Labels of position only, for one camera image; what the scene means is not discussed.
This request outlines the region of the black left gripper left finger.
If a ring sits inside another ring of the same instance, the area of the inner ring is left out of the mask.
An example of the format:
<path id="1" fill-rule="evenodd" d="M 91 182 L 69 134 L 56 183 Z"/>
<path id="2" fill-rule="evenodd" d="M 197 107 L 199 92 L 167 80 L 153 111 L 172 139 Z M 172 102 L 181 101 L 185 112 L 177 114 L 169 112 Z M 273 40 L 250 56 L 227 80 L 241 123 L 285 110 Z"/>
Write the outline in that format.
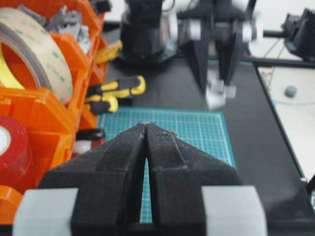
<path id="1" fill-rule="evenodd" d="M 139 123 L 44 175 L 40 189 L 78 188 L 72 235 L 123 236 L 139 219 L 145 134 Z"/>

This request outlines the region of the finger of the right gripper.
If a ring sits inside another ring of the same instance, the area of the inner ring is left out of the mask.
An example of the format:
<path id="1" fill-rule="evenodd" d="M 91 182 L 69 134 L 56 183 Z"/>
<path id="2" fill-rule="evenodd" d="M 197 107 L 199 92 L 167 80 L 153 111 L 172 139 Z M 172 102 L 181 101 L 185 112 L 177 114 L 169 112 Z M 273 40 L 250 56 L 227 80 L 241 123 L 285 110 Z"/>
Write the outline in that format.
<path id="1" fill-rule="evenodd" d="M 205 94 L 208 80 L 209 41 L 191 41 L 188 59 L 199 89 Z"/>
<path id="2" fill-rule="evenodd" d="M 220 79 L 229 86 L 232 84 L 236 67 L 244 54 L 242 34 L 236 32 L 228 41 L 217 40 L 215 49 L 219 59 Z"/>

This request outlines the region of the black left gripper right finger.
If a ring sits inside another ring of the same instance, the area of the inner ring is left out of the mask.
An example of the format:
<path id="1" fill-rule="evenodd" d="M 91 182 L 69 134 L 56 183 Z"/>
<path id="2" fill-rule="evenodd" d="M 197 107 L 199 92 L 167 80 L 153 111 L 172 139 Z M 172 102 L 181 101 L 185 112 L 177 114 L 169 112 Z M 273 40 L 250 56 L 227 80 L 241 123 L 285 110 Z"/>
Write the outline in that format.
<path id="1" fill-rule="evenodd" d="M 203 186 L 238 186 L 235 168 L 154 123 L 146 125 L 153 221 L 160 236 L 204 236 Z"/>

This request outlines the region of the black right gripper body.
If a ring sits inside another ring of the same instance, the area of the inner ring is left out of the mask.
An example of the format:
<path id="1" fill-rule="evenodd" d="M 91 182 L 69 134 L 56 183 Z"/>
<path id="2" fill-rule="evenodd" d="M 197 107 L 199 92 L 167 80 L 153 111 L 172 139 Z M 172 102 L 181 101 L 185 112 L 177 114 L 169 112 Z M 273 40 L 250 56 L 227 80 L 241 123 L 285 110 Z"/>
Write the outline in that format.
<path id="1" fill-rule="evenodd" d="M 258 16 L 253 13 L 255 5 L 256 1 L 250 0 L 242 10 L 231 0 L 190 2 L 177 13 L 180 21 L 178 45 L 200 41 L 202 32 L 208 33 L 210 40 L 228 42 L 240 30 L 244 43 L 258 40 Z"/>

